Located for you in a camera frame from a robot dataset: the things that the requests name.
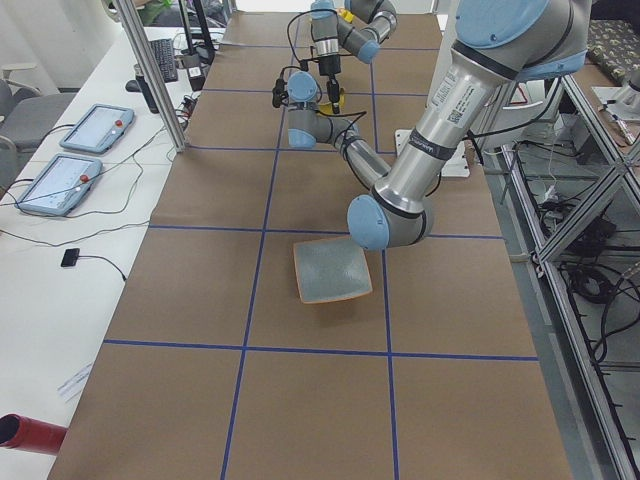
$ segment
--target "tablet device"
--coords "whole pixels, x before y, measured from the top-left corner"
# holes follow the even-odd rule
[[[59,153],[16,202],[16,208],[40,215],[63,216],[86,195],[102,170],[96,158]]]
[[[95,104],[67,133],[60,146],[69,150],[101,154],[124,135],[134,112],[130,108]]]

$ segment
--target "yellow object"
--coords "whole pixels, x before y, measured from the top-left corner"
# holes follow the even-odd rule
[[[340,105],[340,110],[342,110],[342,107],[344,107],[344,88],[340,88],[340,101],[338,102],[338,105]],[[318,108],[320,109],[320,112],[325,115],[333,115],[333,109],[331,108],[330,102],[321,103],[318,105]]]
[[[338,9],[338,15],[340,15],[342,18],[344,18],[347,22],[353,23],[354,15],[353,15],[353,13],[351,13],[346,8],[339,8]]]

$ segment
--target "white desk surface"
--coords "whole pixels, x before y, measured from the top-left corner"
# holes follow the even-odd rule
[[[152,28],[150,39],[173,38],[178,29]],[[125,136],[100,156],[105,169],[122,162],[162,128],[139,93],[128,93],[125,83],[133,78],[135,58],[124,32],[77,94],[58,125],[75,123],[94,103],[134,109],[136,118]],[[167,83],[174,106],[191,89],[184,71],[178,82]],[[18,178],[33,178],[54,154],[68,130],[51,134],[33,155]],[[91,214],[77,219],[45,219],[21,214],[13,206],[0,207],[0,229],[50,243],[62,243],[102,229],[149,219],[171,168],[174,155],[166,132],[142,150],[136,159],[143,174],[128,207],[122,213]],[[106,173],[84,202],[73,212],[117,211],[125,204],[140,172],[127,160]],[[19,195],[23,187],[11,189]],[[5,196],[2,204],[11,201]],[[146,226],[106,233],[68,246],[46,247],[0,233],[0,416],[8,413],[67,426],[80,395],[66,402],[57,388],[95,359],[104,333],[120,298],[124,282],[103,260],[80,259],[74,268],[63,269],[66,248],[79,247],[81,255],[100,255],[128,274]],[[0,449],[0,480],[42,480],[54,457]]]

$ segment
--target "red cup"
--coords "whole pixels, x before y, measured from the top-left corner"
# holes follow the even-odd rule
[[[11,413],[0,418],[0,447],[57,455],[65,427]]]

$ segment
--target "computer keyboard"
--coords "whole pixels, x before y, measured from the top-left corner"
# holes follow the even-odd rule
[[[177,82],[178,70],[176,68],[176,57],[173,53],[173,40],[161,38],[160,40],[151,40],[149,43],[165,83]]]

